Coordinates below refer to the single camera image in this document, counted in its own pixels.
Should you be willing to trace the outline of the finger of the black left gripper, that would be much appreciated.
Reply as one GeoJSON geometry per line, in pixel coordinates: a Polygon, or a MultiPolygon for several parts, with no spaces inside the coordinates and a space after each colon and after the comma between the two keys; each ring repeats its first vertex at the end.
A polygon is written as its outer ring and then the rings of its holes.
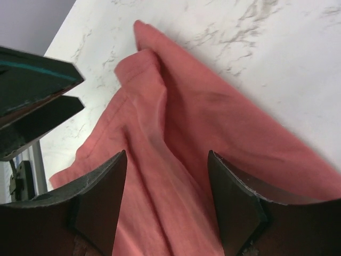
{"type": "Polygon", "coordinates": [[[60,96],[1,128],[1,160],[10,160],[84,109],[77,97],[60,96]]]}
{"type": "Polygon", "coordinates": [[[19,118],[83,81],[73,63],[1,47],[1,121],[19,118]]]}

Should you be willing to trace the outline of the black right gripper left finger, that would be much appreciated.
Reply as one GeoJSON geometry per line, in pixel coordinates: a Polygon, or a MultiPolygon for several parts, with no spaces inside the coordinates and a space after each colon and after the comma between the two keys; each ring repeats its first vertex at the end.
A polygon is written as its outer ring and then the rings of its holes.
{"type": "Polygon", "coordinates": [[[30,201],[1,205],[1,255],[112,255],[127,156],[30,201]]]}

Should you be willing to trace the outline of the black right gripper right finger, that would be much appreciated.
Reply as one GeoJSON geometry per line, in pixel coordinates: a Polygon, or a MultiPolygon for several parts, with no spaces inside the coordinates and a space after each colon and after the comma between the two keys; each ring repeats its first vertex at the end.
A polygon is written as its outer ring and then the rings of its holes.
{"type": "Polygon", "coordinates": [[[208,174],[225,255],[340,255],[340,200],[274,187],[208,153],[208,174]]]}

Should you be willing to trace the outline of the salmon pink t-shirt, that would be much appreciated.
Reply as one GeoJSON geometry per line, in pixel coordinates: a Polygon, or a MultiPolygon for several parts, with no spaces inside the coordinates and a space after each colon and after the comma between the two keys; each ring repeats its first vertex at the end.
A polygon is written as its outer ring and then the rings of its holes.
{"type": "Polygon", "coordinates": [[[313,150],[153,26],[134,23],[137,53],[62,187],[125,151],[112,255],[225,255],[208,174],[214,151],[289,193],[340,200],[340,175],[313,150]]]}

